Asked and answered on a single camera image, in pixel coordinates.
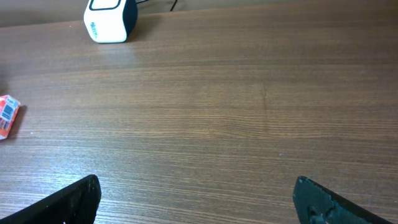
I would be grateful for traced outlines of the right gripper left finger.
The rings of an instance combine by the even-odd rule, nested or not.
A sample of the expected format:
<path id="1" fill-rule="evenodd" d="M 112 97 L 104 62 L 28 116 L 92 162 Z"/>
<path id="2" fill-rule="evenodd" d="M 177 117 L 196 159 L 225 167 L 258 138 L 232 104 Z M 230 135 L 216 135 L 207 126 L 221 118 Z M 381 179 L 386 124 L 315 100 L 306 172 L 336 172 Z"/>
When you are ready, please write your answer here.
<path id="1" fill-rule="evenodd" d="M 1 224 L 93 224 L 100 200 L 100 182 L 96 175 L 91 174 L 2 218 Z"/>

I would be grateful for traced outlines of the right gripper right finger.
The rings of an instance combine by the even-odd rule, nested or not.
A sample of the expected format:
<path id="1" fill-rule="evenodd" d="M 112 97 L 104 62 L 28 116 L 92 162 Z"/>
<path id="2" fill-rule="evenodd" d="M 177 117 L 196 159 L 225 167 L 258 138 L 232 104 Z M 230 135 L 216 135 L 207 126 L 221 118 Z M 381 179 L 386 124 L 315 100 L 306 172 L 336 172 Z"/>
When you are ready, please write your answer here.
<path id="1" fill-rule="evenodd" d="M 301 224 L 392 224 L 305 176 L 297 177 L 293 201 Z"/>

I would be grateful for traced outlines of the red juice carton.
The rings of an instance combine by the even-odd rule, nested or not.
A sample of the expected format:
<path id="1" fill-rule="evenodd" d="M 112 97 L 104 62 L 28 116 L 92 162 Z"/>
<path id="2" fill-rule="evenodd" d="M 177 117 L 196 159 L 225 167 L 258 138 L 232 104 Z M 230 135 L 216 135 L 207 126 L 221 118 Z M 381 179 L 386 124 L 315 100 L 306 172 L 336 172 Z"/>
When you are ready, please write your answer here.
<path id="1" fill-rule="evenodd" d="M 11 95 L 1 96 L 1 140 L 8 137 L 20 106 Z"/>

